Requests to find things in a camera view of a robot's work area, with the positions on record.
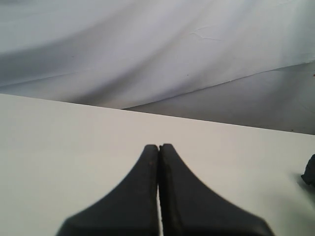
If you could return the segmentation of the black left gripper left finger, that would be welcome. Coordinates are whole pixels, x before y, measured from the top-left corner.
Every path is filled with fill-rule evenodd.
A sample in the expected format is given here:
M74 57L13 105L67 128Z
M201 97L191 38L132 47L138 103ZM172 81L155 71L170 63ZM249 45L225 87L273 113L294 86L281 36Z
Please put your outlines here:
M146 145L126 177L105 197L67 218L60 236L157 236L158 147Z

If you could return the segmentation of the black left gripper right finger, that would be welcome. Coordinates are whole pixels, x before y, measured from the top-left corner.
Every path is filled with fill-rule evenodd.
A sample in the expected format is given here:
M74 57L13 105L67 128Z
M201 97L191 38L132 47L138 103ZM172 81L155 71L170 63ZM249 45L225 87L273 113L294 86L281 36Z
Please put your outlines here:
M272 236L268 224L208 188L171 144L159 148L159 200L165 236Z

